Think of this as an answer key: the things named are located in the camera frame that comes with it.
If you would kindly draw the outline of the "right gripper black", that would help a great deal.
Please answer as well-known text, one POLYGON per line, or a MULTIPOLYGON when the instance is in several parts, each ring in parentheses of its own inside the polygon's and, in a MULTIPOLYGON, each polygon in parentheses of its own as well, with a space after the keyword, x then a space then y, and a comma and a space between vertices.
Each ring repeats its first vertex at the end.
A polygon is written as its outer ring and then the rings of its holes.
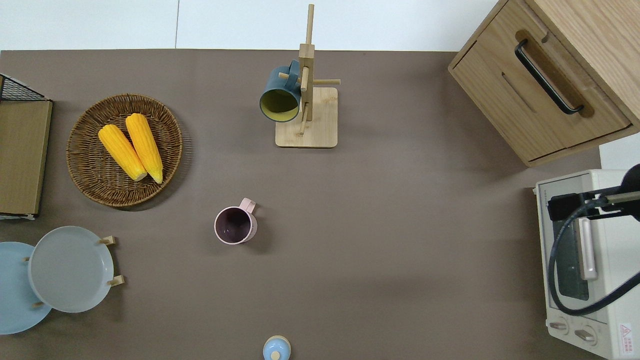
POLYGON ((636 221, 640 221, 640 164, 636 164, 627 171, 622 178, 621 193, 632 193, 636 195, 633 200, 622 203, 622 208, 628 214, 633 216, 636 221))

